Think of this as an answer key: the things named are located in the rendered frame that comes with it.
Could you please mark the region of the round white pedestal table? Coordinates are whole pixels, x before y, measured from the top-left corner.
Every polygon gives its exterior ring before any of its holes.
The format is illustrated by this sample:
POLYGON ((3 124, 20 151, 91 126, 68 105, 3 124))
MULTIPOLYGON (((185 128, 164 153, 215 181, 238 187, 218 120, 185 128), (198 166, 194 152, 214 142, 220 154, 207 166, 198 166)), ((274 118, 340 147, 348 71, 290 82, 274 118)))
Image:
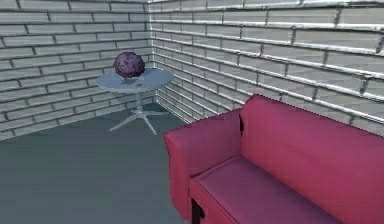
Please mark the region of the round white pedestal table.
POLYGON ((171 72, 157 68, 146 68, 140 77, 131 81, 124 81, 116 72, 99 76, 96 79, 96 84, 101 89, 111 93, 134 94, 136 96, 136 110, 132 110, 132 115, 120 124, 112 127, 111 131, 121 128, 133 120, 143 119, 153 134, 156 135, 157 132, 149 122, 148 116, 166 115, 166 112, 145 111, 143 109, 142 94, 158 90, 169 84, 172 80, 173 74, 171 72))

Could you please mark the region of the purple ball-shaped plant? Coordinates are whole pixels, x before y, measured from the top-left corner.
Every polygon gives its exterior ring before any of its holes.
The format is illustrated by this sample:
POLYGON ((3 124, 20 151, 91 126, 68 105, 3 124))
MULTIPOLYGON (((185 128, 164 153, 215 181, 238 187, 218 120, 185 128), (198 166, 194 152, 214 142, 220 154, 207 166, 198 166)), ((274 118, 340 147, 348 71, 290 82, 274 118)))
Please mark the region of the purple ball-shaped plant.
POLYGON ((114 60, 115 72, 124 81, 131 81, 140 77, 145 71, 143 59, 134 52, 122 52, 114 60))

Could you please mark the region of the red sofa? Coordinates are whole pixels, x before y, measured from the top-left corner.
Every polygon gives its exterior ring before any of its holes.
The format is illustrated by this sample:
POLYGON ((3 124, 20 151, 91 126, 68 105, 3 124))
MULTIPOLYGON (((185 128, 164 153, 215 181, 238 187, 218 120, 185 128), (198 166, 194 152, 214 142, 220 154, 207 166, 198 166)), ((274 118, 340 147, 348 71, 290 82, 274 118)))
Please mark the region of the red sofa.
POLYGON ((253 95, 164 140, 190 224, 384 224, 384 137, 253 95))

